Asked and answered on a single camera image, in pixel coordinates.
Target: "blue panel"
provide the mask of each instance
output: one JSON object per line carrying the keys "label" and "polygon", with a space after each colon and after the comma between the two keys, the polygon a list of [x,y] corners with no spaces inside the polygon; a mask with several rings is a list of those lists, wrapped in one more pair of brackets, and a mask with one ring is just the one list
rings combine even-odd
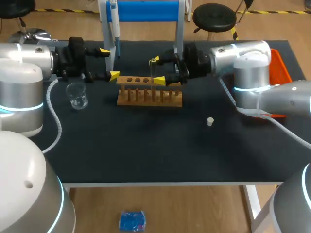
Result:
{"label": "blue panel", "polygon": [[[111,22],[110,2],[107,20]],[[120,22],[177,22],[178,1],[118,1]]]}

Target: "stool seat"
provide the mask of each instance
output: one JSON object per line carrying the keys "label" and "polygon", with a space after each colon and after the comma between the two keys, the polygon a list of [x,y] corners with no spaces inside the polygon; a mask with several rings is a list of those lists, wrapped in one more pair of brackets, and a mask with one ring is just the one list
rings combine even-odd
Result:
{"label": "stool seat", "polygon": [[35,9],[35,0],[1,0],[0,18],[23,17]]}
{"label": "stool seat", "polygon": [[233,10],[217,3],[207,3],[197,7],[192,19],[199,29],[212,33],[229,31],[237,21]]}

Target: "glass cup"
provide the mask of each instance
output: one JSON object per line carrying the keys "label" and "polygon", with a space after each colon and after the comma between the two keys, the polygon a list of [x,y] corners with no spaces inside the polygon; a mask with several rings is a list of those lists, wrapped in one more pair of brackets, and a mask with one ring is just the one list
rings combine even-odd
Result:
{"label": "glass cup", "polygon": [[72,83],[66,87],[66,94],[74,109],[80,110],[88,105],[84,83]]}

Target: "orange tray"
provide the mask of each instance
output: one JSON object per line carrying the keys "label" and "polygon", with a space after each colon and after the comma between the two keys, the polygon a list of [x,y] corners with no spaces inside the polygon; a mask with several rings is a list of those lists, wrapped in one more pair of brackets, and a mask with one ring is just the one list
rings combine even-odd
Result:
{"label": "orange tray", "polygon": [[[271,63],[269,66],[270,85],[291,83],[292,79],[284,65],[284,62],[277,50],[271,49]],[[272,114],[271,117],[285,117],[285,115]]]}

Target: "black and yellow tape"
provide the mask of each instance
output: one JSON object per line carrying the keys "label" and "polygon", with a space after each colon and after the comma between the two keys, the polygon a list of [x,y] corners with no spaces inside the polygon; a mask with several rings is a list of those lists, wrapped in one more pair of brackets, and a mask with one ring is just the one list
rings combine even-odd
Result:
{"label": "black and yellow tape", "polygon": [[[89,13],[98,14],[99,11],[90,10],[72,10],[72,9],[34,9],[37,12],[76,12],[76,13]],[[246,11],[246,14],[311,14],[311,11]]]}
{"label": "black and yellow tape", "polygon": [[246,14],[311,14],[311,11],[246,11]]}
{"label": "black and yellow tape", "polygon": [[71,10],[71,9],[34,9],[36,12],[75,12],[75,13],[89,13],[98,14],[99,11],[89,11],[89,10]]}
{"label": "black and yellow tape", "polygon": [[232,34],[233,40],[239,40],[237,29],[235,27],[231,29],[231,34]]}

